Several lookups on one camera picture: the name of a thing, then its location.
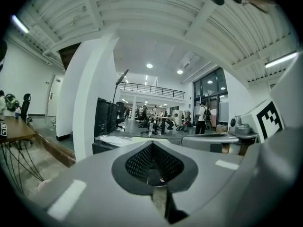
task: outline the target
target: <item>wooden desk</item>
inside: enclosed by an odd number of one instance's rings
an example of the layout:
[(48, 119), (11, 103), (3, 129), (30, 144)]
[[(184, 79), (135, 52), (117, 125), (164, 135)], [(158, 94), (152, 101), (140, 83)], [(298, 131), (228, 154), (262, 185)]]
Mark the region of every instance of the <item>wooden desk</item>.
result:
[(19, 117), (15, 119), (14, 116), (5, 116), (2, 123), (6, 124), (7, 137), (0, 138), (1, 143), (9, 143), (17, 140), (29, 140), (33, 138), (36, 133)]
[[(43, 181), (43, 177), (39, 174), (39, 171), (37, 170), (32, 158), (29, 155), (29, 152), (27, 150), (27, 145), (24, 142), (24, 140), (30, 140), (31, 138), (33, 138), (36, 135), (36, 133), (21, 119), (21, 117), (15, 119), (14, 116), (5, 116), (3, 119), (4, 121), (1, 122), (6, 124), (7, 137), (0, 138), (0, 146), (2, 148), (5, 164), (11, 176), (12, 183), (14, 183), (16, 188), (21, 193), (23, 193), (23, 187), (22, 187), (21, 176), (20, 176), (20, 165), (22, 165), (23, 168), (26, 169), (35, 178), (37, 178), (40, 181)], [(25, 157), (25, 153), (23, 152), (22, 149), (22, 142), (28, 157)], [(13, 146), (16, 147), (16, 149), (18, 150), (17, 156), (15, 156), (10, 149)], [(18, 178), (15, 172), (17, 169), (14, 169), (14, 164), (12, 162), (12, 156), (18, 162)]]

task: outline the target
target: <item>white pillar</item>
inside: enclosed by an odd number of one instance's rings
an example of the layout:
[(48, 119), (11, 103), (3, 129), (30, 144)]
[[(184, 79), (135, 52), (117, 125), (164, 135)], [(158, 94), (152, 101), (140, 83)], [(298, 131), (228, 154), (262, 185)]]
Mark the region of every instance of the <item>white pillar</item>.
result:
[(136, 112), (136, 100), (137, 100), (137, 96), (134, 96), (132, 120), (134, 120), (134, 115), (135, 115), (135, 112)]
[(98, 96), (108, 101), (114, 96), (117, 75), (113, 50), (119, 39), (116, 33), (118, 27), (119, 24), (113, 24), (105, 29), (85, 65), (79, 82), (73, 115), (77, 161), (92, 155)]
[(57, 102), (57, 139), (68, 137), (72, 131), (72, 119), (74, 115), (74, 105), (78, 91), (78, 85), (91, 52), (96, 48), (99, 39), (88, 40), (81, 43), (73, 55), (71, 62), (64, 75), (59, 99)]

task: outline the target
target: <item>backpack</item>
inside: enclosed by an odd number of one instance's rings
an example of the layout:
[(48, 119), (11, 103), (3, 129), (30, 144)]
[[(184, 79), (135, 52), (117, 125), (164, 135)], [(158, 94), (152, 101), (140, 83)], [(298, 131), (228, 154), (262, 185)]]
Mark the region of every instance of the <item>backpack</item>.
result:
[(211, 121), (211, 117), (212, 114), (210, 113), (210, 111), (208, 109), (206, 109), (205, 107), (203, 107), (205, 109), (204, 114), (203, 114), (203, 119), (205, 121)]

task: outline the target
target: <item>black mesh vent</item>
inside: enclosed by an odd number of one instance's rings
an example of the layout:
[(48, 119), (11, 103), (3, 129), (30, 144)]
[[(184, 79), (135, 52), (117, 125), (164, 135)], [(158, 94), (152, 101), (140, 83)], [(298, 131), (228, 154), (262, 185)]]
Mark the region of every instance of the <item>black mesh vent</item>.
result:
[(148, 170), (151, 167), (152, 146), (149, 146), (126, 161), (127, 172), (134, 178), (146, 183)]
[(129, 158), (125, 167), (130, 175), (146, 183), (148, 170), (153, 163), (166, 182), (175, 178), (184, 169), (182, 161), (155, 145), (150, 145)]

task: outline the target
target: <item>white shirt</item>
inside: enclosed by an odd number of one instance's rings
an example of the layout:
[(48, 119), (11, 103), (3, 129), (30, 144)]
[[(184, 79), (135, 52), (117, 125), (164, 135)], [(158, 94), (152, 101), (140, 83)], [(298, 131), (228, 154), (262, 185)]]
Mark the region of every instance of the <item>white shirt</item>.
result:
[(0, 115), (4, 114), (4, 109), (6, 107), (4, 96), (0, 96)]
[(207, 109), (206, 106), (200, 107), (200, 110), (199, 110), (199, 112), (198, 112), (198, 114), (200, 115), (200, 117), (199, 117), (198, 121), (205, 121), (205, 119), (203, 118), (205, 109)]

